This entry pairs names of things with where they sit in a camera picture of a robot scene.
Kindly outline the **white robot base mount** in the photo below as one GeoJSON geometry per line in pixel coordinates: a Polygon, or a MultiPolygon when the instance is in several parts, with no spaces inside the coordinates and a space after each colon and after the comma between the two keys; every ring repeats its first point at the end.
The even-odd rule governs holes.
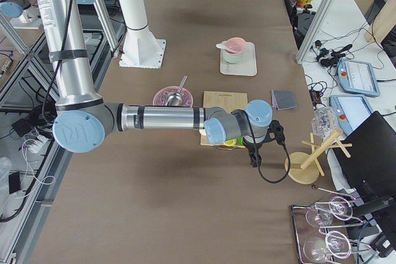
{"type": "Polygon", "coordinates": [[[155,38],[149,29],[144,0],[119,0],[127,33],[119,65],[160,69],[166,41],[155,38]]]}

